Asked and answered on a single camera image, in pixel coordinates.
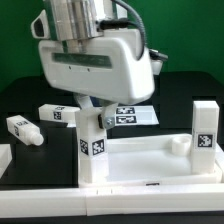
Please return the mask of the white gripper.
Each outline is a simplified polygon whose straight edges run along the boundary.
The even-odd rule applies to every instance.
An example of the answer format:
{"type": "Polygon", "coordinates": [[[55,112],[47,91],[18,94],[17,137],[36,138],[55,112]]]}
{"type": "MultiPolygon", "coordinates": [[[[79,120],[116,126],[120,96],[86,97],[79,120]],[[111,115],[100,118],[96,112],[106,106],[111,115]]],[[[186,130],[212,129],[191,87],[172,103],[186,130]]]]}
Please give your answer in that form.
{"type": "MultiPolygon", "coordinates": [[[[106,30],[102,37],[87,41],[84,54],[65,53],[61,42],[42,40],[39,53],[49,84],[81,93],[74,95],[81,110],[93,107],[89,96],[137,104],[154,92],[149,52],[142,48],[136,29],[106,30]]],[[[101,129],[115,126],[117,103],[102,107],[101,129]]]]}

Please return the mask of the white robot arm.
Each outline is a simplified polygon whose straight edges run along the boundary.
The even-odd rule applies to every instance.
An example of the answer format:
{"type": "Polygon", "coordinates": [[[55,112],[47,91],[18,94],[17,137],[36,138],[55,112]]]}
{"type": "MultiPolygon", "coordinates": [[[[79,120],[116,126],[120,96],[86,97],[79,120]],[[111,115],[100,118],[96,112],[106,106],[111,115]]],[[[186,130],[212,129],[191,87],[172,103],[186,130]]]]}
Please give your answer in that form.
{"type": "Polygon", "coordinates": [[[168,56],[147,47],[143,21],[123,0],[43,0],[31,23],[48,83],[81,108],[101,100],[99,126],[115,125],[118,105],[145,101],[168,56]]]}

